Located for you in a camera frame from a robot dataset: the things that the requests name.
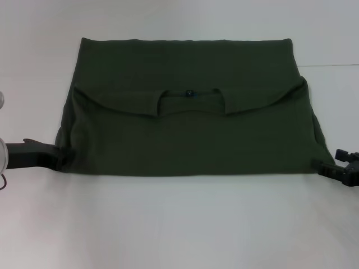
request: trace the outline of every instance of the white table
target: white table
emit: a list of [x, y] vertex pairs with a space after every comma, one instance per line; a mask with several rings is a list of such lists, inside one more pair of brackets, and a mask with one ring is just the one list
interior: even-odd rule
[[[359, 151], [359, 66], [348, 66], [359, 64], [358, 8], [354, 0], [2, 1], [0, 137], [54, 142], [83, 36], [292, 38], [330, 152]], [[2, 268], [359, 268], [359, 187], [318, 175], [5, 174]]]

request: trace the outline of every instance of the dark green shirt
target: dark green shirt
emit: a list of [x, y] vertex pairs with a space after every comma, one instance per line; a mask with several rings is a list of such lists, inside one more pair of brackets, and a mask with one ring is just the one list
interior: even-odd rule
[[58, 146], [64, 171], [310, 173], [333, 163], [290, 39], [82, 39]]

